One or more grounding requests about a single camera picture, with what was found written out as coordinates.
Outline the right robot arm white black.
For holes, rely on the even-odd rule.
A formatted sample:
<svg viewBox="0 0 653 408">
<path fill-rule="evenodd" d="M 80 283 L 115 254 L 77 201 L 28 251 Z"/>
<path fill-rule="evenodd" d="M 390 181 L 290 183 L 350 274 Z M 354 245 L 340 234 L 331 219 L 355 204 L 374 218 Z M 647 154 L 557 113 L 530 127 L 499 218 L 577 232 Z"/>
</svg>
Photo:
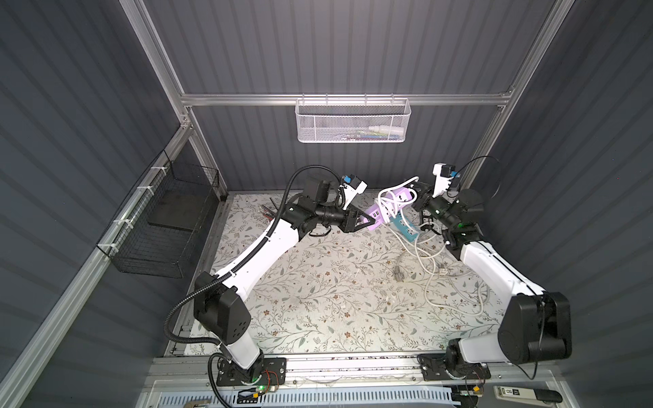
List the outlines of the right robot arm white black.
<svg viewBox="0 0 653 408">
<path fill-rule="evenodd" d="M 442 224 L 449 253 L 479 275 L 503 306 L 497 333 L 449 342 L 443 362 L 447 374 L 462 378 L 487 363 L 509 362 L 522 367 L 569 358 L 569 300 L 529 280 L 489 243 L 478 224 L 483 213 L 481 194 L 465 189 L 448 201 L 431 185 L 417 182 L 413 189 L 417 192 L 413 209 L 428 212 Z"/>
</svg>

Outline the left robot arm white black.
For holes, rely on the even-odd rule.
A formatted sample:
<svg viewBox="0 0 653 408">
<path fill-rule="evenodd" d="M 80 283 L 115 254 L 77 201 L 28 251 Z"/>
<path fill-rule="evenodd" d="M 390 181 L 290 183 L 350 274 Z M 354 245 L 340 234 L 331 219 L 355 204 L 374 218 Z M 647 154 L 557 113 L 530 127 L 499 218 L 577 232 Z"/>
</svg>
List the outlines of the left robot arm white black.
<svg viewBox="0 0 653 408">
<path fill-rule="evenodd" d="M 319 224 L 337 226 L 344 233 L 360 231 L 374 224 L 374 218 L 352 205 L 367 184 L 354 175 L 344 176 L 329 201 L 331 184 L 320 180 L 307 182 L 298 197 L 282 199 L 277 214 L 264 233 L 244 253 L 214 275 L 204 275 L 197 284 L 218 285 L 193 300 L 195 319 L 217 336 L 219 348 L 243 371 L 262 366 L 263 352 L 248 329 L 251 314 L 245 305 L 250 293 L 289 249 L 309 235 Z"/>
</svg>

